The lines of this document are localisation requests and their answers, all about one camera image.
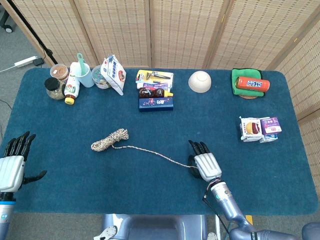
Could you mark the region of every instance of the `dark blue box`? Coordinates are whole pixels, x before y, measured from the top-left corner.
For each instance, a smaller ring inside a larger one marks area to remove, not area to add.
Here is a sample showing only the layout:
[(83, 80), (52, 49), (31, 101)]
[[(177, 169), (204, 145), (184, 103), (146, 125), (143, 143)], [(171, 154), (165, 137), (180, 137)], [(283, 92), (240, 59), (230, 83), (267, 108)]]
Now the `dark blue box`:
[(168, 111), (174, 109), (173, 97), (139, 98), (139, 111)]

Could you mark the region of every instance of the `white bowl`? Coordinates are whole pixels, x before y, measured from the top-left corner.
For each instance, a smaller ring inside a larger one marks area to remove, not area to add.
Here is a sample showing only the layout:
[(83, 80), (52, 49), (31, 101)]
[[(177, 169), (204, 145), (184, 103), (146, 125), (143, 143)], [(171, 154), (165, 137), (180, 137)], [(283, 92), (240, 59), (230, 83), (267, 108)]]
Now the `white bowl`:
[(196, 71), (190, 76), (188, 84), (193, 91), (202, 94), (211, 88), (211, 77), (205, 71)]

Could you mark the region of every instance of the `purple box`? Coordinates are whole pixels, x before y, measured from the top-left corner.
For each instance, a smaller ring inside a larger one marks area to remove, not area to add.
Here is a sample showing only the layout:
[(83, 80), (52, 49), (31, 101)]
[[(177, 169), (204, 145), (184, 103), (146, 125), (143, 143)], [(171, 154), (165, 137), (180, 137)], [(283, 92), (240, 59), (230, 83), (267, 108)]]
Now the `purple box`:
[(174, 109), (173, 97), (139, 98), (139, 111), (167, 111)]
[(263, 135), (278, 134), (282, 131), (276, 117), (262, 118), (260, 121)]

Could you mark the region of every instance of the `yellow bottle cap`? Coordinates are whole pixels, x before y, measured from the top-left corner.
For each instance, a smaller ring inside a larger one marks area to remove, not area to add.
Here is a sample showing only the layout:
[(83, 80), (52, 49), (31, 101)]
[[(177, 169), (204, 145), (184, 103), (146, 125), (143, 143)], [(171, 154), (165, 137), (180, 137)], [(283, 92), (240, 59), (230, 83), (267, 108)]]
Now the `yellow bottle cap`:
[(72, 97), (66, 97), (66, 98), (64, 99), (64, 102), (65, 102), (66, 104), (72, 105), (72, 104), (75, 103), (75, 100), (74, 100)]
[(165, 98), (167, 98), (167, 97), (173, 97), (173, 96), (174, 96), (173, 93), (164, 90), (164, 97), (165, 97)]

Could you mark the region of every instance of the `blue table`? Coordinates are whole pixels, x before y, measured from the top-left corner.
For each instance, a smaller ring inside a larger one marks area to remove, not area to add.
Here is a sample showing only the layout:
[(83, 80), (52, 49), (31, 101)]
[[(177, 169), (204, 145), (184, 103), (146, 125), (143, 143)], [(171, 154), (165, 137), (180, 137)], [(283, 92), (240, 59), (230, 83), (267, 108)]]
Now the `blue table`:
[[(39, 182), (17, 194), (19, 212), (211, 214), (201, 201), (206, 182), (188, 169), (134, 149), (92, 151), (93, 142), (119, 128), (135, 145), (186, 164), (188, 140), (203, 141), (214, 153), (239, 207), (253, 215), (298, 215), (317, 209), (303, 142), (284, 75), (262, 72), (271, 82), (266, 96), (246, 100), (233, 95), (230, 70), (207, 70), (210, 91), (191, 91), (193, 69), (174, 72), (174, 110), (139, 112), (135, 76), (127, 69), (124, 95), (113, 89), (80, 88), (73, 106), (47, 96), (49, 69), (29, 70), (21, 81), (3, 143), (30, 131), (26, 176), (47, 170)], [(278, 117), (279, 139), (242, 142), (242, 117)]]

